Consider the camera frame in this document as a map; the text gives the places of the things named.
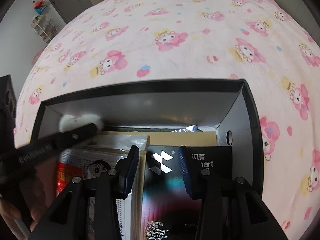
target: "white logo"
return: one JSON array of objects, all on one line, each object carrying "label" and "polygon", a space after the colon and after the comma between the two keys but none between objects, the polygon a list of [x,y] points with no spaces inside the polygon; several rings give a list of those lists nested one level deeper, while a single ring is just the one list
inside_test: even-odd
[{"label": "white logo", "polygon": [[151,157],[160,163],[160,169],[156,166],[153,166],[153,167],[149,168],[150,170],[152,170],[153,172],[155,172],[159,176],[161,174],[161,171],[163,171],[164,173],[168,173],[168,172],[172,171],[170,168],[168,168],[167,166],[162,164],[162,159],[165,159],[166,161],[168,161],[173,158],[172,156],[170,156],[169,154],[167,154],[164,151],[161,151],[161,155],[159,155],[158,153],[155,153],[155,154],[151,155]]}]

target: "white wall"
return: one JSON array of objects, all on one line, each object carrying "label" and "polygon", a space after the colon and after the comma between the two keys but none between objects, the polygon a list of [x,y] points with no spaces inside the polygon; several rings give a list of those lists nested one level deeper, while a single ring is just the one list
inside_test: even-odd
[{"label": "white wall", "polygon": [[[32,58],[46,46],[30,26],[36,14],[32,1],[15,0],[0,22],[0,76],[11,75],[16,98],[32,69]],[[66,24],[60,15],[52,5],[46,10],[52,23],[61,30]]]}]

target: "pink bedsheet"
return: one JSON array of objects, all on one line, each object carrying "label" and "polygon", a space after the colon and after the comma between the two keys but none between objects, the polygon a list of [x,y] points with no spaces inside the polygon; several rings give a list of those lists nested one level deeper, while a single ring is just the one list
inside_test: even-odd
[{"label": "pink bedsheet", "polygon": [[16,146],[41,101],[108,84],[244,78],[260,116],[263,200],[290,240],[320,206],[320,49],[270,0],[105,0],[42,53],[18,101]]}]

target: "white fluffy object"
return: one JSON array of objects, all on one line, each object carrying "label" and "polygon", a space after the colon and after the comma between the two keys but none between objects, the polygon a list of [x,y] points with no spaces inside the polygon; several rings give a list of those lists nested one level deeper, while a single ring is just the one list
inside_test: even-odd
[{"label": "white fluffy object", "polygon": [[103,121],[98,115],[84,114],[80,117],[75,117],[70,114],[65,114],[60,118],[59,132],[71,131],[89,123],[94,123],[99,131],[103,128]]}]

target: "metal screw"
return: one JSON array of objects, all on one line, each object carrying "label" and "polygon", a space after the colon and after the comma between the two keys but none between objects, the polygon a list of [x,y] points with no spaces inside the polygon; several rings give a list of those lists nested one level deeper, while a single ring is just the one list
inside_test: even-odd
[{"label": "metal screw", "polygon": [[110,176],[116,175],[117,174],[117,170],[115,170],[115,169],[108,170],[108,174]]},{"label": "metal screw", "polygon": [[240,184],[244,184],[245,180],[242,177],[238,177],[237,178],[237,182],[240,183]]},{"label": "metal screw", "polygon": [[201,174],[204,176],[208,176],[208,175],[210,175],[210,171],[207,169],[203,169],[203,170],[201,170]]},{"label": "metal screw", "polygon": [[81,178],[80,177],[74,177],[73,179],[72,179],[72,182],[73,183],[79,183],[81,181]]}]

